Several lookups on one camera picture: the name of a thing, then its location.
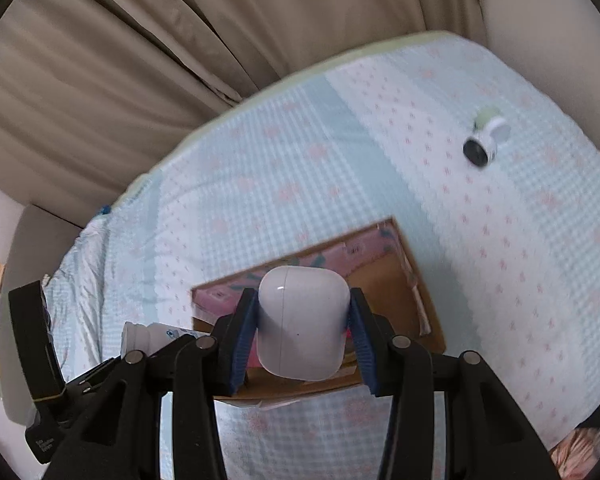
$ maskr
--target headboard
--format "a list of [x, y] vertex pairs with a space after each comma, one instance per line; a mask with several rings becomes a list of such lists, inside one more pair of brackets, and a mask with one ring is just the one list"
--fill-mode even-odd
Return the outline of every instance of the headboard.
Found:
[[79, 227], [28, 205], [11, 243], [0, 292], [0, 387], [4, 411], [18, 424], [26, 425], [32, 401], [13, 338], [8, 293], [53, 274], [78, 234]]

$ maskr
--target white bottle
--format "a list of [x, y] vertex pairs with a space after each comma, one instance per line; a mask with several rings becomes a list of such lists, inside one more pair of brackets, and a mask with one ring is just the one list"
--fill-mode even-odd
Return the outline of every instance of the white bottle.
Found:
[[198, 335], [193, 330], [162, 323], [151, 323], [145, 326], [127, 321], [122, 328], [120, 355], [125, 356], [132, 350], [141, 350], [149, 356], [185, 334]]

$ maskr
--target wrinkled bed sheet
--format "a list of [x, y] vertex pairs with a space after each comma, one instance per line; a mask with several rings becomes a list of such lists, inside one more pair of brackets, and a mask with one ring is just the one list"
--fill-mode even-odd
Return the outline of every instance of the wrinkled bed sheet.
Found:
[[[486, 105], [512, 137], [478, 170], [462, 144]], [[481, 352], [555, 445], [600, 403], [600, 154], [549, 98], [450, 34], [292, 76], [136, 181], [45, 289], [62, 372], [117, 355], [127, 320], [190, 326], [192, 286], [387, 216], [448, 352]], [[216, 403], [229, 476], [372, 478], [389, 404], [364, 387], [269, 411]], [[165, 478], [169, 448], [165, 417]]]

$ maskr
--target curtain fold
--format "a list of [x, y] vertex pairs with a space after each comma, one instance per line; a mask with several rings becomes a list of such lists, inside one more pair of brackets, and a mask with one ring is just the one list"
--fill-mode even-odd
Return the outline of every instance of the curtain fold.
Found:
[[478, 0], [15, 0], [0, 21], [0, 188], [84, 225], [191, 130], [279, 78]]

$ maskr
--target cardboard box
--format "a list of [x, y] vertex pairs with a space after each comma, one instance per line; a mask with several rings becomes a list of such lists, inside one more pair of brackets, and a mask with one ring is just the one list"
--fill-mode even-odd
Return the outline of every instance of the cardboard box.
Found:
[[[445, 350], [445, 339], [434, 305], [406, 238], [391, 218], [280, 260], [205, 283], [192, 291], [194, 304], [198, 300], [206, 304], [208, 310], [210, 305], [217, 310], [216, 314], [226, 314], [232, 308], [235, 309], [236, 298], [241, 294], [240, 284], [257, 288], [258, 278], [268, 270], [281, 265], [307, 265], [308, 262], [324, 268], [330, 268], [330, 265], [337, 267], [331, 270], [341, 271], [349, 286], [361, 288], [371, 310], [385, 316], [395, 333], [407, 335], [430, 352], [442, 353]], [[209, 321], [212, 322], [214, 316], [199, 304], [195, 307], [197, 317], [193, 320], [194, 329], [210, 332]], [[231, 399], [280, 400], [361, 384], [362, 378], [351, 343], [347, 339], [340, 370], [325, 381], [309, 382], [277, 377], [257, 366], [257, 362], [251, 358], [245, 384]]]

